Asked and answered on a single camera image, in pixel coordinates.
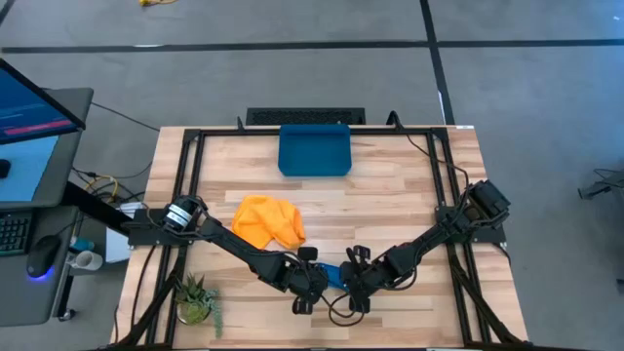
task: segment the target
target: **keyboard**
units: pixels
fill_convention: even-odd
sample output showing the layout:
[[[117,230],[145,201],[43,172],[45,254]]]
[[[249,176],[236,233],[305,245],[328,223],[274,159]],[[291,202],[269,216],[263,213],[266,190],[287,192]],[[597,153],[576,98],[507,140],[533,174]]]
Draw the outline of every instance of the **keyboard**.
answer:
[[[0,256],[26,254],[31,223],[31,211],[0,213]]]
[[[248,126],[281,126],[285,124],[365,125],[364,108],[248,108]]]

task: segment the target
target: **orange cloth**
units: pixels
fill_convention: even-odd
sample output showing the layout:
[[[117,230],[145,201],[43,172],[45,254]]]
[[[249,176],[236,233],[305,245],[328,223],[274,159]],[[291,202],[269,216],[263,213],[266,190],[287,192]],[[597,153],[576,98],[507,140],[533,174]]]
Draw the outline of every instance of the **orange cloth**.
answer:
[[[270,196],[246,196],[232,220],[232,231],[258,249],[275,239],[287,249],[305,242],[299,210],[286,200]]]

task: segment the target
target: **gray floor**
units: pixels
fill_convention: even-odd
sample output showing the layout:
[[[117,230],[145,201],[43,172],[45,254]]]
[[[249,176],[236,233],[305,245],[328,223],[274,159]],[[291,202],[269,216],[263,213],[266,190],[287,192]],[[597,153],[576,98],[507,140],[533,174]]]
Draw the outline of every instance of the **gray floor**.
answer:
[[[604,39],[624,34],[620,1],[432,0],[440,40]],[[417,1],[18,0],[0,46],[423,40]],[[624,208],[619,193],[580,201],[592,169],[624,167],[623,47],[442,49],[457,124],[475,125],[488,176],[513,203],[506,223],[531,340],[619,350],[624,344]],[[41,86],[90,86],[99,103],[155,126],[231,125],[247,107],[362,106],[440,124],[426,49],[6,55]],[[114,175],[149,162],[156,135],[94,107],[75,166]],[[146,176],[128,181],[136,191]],[[82,314],[0,330],[0,348],[104,344],[123,267],[80,277]]]

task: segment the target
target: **blue bin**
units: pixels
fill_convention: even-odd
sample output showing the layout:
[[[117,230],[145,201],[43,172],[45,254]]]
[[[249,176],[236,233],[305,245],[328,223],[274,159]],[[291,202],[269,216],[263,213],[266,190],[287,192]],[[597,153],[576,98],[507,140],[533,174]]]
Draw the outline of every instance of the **blue bin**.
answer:
[[[349,126],[282,126],[278,167],[284,176],[346,176],[351,170]]]

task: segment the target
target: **succulent plant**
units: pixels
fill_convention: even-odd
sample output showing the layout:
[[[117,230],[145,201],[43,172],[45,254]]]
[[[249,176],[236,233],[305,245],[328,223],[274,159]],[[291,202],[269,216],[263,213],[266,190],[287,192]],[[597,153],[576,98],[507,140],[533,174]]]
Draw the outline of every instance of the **succulent plant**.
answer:
[[[220,338],[223,333],[223,319],[221,307],[216,300],[218,290],[205,290],[204,276],[198,282],[192,274],[186,277],[185,284],[178,281],[176,290],[175,302],[179,306],[180,317],[184,322],[187,325],[197,325],[212,314],[215,334],[217,338]]]

